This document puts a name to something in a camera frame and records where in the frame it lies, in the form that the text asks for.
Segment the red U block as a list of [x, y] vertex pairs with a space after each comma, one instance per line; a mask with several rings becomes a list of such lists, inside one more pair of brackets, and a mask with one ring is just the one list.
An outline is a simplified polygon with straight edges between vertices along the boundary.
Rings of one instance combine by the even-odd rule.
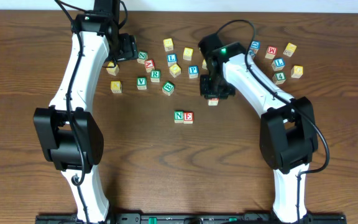
[[208, 105], [209, 106], [217, 106], [218, 103], [219, 103], [219, 98], [208, 99]]

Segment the red E block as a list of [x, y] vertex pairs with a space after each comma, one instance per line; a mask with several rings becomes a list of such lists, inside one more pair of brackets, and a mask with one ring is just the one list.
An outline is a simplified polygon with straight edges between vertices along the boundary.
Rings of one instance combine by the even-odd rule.
[[184, 124], [193, 124], [194, 122], [194, 113], [193, 112], [184, 112]]

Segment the green N block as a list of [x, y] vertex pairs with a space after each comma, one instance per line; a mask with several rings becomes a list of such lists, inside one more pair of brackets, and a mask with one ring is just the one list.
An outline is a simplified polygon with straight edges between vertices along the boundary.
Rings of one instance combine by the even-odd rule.
[[174, 122], [183, 123], [184, 122], [184, 112], [183, 111], [174, 111]]

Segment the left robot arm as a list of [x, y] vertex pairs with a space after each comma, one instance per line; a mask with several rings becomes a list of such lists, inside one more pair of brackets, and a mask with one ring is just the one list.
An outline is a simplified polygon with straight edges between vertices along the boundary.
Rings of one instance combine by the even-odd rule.
[[93, 118], [99, 74], [107, 61], [137, 57], [135, 38], [120, 34], [114, 12], [88, 11], [71, 20], [70, 59], [47, 108], [36, 108], [34, 126], [45, 159], [70, 185], [75, 215], [39, 215], [36, 223], [107, 223], [109, 200], [99, 176], [104, 138]]

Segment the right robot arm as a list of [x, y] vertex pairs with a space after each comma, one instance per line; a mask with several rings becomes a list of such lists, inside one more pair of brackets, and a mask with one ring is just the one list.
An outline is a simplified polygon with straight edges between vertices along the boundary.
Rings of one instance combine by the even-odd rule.
[[201, 96], [226, 99], [239, 91], [251, 104], [260, 117], [260, 151], [273, 170], [274, 214], [282, 223], [301, 220], [306, 215], [305, 182], [297, 177], [308, 170], [318, 148], [311, 102], [277, 87], [238, 42], [202, 40], [198, 46], [209, 72], [200, 78]]

